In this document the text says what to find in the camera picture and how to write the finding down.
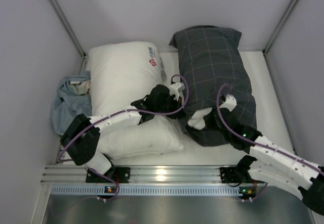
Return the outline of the dark grey checked pillowcase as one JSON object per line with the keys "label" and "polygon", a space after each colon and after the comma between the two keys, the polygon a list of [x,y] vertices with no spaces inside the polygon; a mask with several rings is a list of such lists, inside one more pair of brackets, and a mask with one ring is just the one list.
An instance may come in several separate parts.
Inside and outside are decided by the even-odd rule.
{"label": "dark grey checked pillowcase", "polygon": [[185,94],[185,117],[179,119],[182,131],[203,147],[225,145],[228,142],[219,132],[212,115],[203,117],[205,124],[194,128],[192,117],[216,111],[216,96],[227,83],[236,98],[235,118],[243,125],[257,127],[256,101],[250,78],[244,68],[238,45],[241,32],[213,25],[198,25],[176,32],[169,45],[177,48],[179,72],[186,79],[189,92]]}

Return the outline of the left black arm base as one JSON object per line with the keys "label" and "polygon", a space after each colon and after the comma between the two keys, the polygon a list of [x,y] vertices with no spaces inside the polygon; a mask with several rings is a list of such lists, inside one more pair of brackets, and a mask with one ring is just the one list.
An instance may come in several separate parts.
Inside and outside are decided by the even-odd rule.
{"label": "left black arm base", "polygon": [[[104,176],[111,178],[118,184],[124,184],[129,182],[130,171],[131,169],[129,167],[113,167]],[[110,181],[87,170],[86,183],[110,183]]]}

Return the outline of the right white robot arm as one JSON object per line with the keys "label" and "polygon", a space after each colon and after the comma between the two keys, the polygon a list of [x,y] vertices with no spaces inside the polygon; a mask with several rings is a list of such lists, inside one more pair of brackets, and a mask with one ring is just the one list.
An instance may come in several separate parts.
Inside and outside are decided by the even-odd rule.
{"label": "right white robot arm", "polygon": [[257,129],[239,123],[227,108],[213,109],[204,117],[207,128],[246,155],[236,166],[243,179],[274,185],[323,215],[323,166],[302,159],[271,142]]}

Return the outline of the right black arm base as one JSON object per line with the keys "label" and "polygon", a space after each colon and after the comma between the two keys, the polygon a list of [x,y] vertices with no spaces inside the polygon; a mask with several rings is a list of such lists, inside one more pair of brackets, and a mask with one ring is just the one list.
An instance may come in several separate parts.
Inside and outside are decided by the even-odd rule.
{"label": "right black arm base", "polygon": [[253,183],[248,171],[239,167],[221,167],[220,177],[223,184]]}

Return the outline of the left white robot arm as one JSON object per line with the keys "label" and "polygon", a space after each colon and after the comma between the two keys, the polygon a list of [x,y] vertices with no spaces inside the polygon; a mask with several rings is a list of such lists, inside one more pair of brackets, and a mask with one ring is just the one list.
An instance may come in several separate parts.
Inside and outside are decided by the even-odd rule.
{"label": "left white robot arm", "polygon": [[181,82],[173,82],[170,86],[159,84],[149,95],[118,112],[91,117],[77,115],[61,138],[62,152],[68,153],[77,166],[84,165],[100,174],[110,172],[111,160],[98,150],[101,139],[134,125],[168,125],[168,116],[178,118],[183,112],[180,94],[184,89]]}

